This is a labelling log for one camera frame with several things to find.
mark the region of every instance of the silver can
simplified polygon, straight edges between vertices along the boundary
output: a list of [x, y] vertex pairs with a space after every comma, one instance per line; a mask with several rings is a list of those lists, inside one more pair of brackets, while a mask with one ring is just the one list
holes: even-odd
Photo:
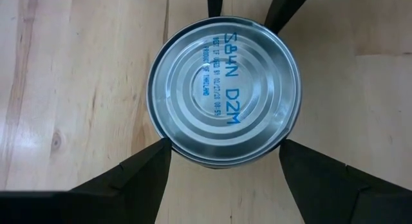
[[160, 50], [147, 106], [161, 137], [213, 168], [251, 162], [290, 133], [301, 79], [283, 42], [264, 26], [214, 17], [180, 30]]

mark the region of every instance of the concentric rings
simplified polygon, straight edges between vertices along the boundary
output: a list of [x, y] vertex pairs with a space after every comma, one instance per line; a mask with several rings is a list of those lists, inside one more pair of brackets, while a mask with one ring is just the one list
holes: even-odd
[[292, 55], [265, 27], [215, 17], [179, 31], [149, 74], [147, 105], [156, 130], [181, 155], [232, 167], [275, 148], [301, 103]]

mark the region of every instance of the wooden table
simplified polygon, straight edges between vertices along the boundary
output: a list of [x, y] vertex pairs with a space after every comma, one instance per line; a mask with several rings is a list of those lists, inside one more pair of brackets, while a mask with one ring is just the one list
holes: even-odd
[[[224, 0], [263, 22], [271, 0]], [[303, 79], [290, 138], [412, 189], [412, 0], [308, 0], [280, 37]], [[150, 65], [206, 0], [0, 0], [0, 189], [70, 189], [159, 137]], [[158, 223], [302, 223], [274, 151], [212, 170], [173, 155]]]

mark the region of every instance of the can lid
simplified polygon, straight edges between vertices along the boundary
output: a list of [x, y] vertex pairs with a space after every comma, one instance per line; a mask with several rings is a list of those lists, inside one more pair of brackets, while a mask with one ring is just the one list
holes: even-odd
[[207, 167], [259, 158], [289, 134], [301, 104], [299, 70], [270, 30], [239, 17], [198, 21], [152, 65], [147, 105], [162, 137]]

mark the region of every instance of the can rim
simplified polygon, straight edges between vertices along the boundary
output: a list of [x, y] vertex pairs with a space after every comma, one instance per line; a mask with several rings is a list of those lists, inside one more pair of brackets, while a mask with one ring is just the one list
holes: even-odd
[[172, 142], [172, 149], [176, 151], [178, 154], [183, 156], [184, 158], [194, 162], [198, 163], [202, 166], [205, 167], [210, 167], [210, 168], [230, 168], [230, 167], [236, 167], [239, 165], [243, 165], [244, 163], [250, 163], [254, 162], [263, 156], [265, 156], [267, 153], [273, 151], [276, 149], [280, 143], [287, 138], [287, 136], [290, 134], [292, 128], [294, 127], [297, 117], [300, 112], [301, 108], [301, 102], [302, 102], [302, 82], [301, 82], [301, 76], [299, 72], [299, 68], [297, 67], [296, 61], [293, 58], [292, 53], [290, 50], [286, 47], [284, 42], [272, 31], [270, 31], [268, 28], [265, 26], [250, 20], [246, 19], [243, 17], [236, 17], [236, 16], [219, 16], [219, 17], [211, 17], [211, 18], [206, 18], [202, 19], [199, 21], [196, 21], [195, 23], [189, 24], [179, 31], [177, 31], [161, 48], [160, 51], [156, 54], [156, 57], [154, 58], [154, 61], [150, 67], [148, 78], [147, 78], [147, 84], [146, 84], [146, 105], [147, 105], [147, 111], [149, 113], [149, 117], [151, 119], [152, 125], [156, 129], [156, 132], [159, 134], [161, 138], [168, 137], [165, 133], [164, 130], [162, 129], [158, 119], [155, 117], [155, 111], [154, 111], [154, 104], [153, 104], [153, 98], [152, 98], [152, 85], [153, 85], [153, 79], [154, 75], [156, 73], [156, 67], [159, 65], [160, 61], [162, 60], [162, 56], [165, 55], [165, 53], [170, 49], [170, 47], [182, 36], [184, 36], [186, 33], [195, 30], [196, 28], [199, 28], [201, 26], [205, 26], [208, 24], [214, 24], [214, 23], [233, 23], [233, 19], [236, 19], [238, 21], [241, 21], [242, 24], [249, 25], [249, 26], [255, 26], [257, 28], [260, 28], [267, 33], [271, 34], [276, 41], [278, 46], [282, 49], [282, 51], [285, 53], [286, 57], [290, 60], [294, 79], [295, 79], [295, 86], [296, 86], [296, 92], [295, 92], [295, 101], [293, 107], [291, 107], [292, 112], [290, 115], [290, 118], [288, 120], [288, 123], [286, 124], [285, 128], [282, 130], [280, 134], [278, 134], [276, 141], [274, 141], [273, 146], [271, 147], [266, 147], [263, 148], [261, 151], [257, 151], [254, 154], [251, 154], [247, 157], [242, 158], [241, 160], [238, 160], [236, 162], [213, 162], [210, 160], [199, 160], [198, 157], [192, 157], [190, 153], [187, 151], [184, 151], [180, 146], [177, 146], [173, 140]]

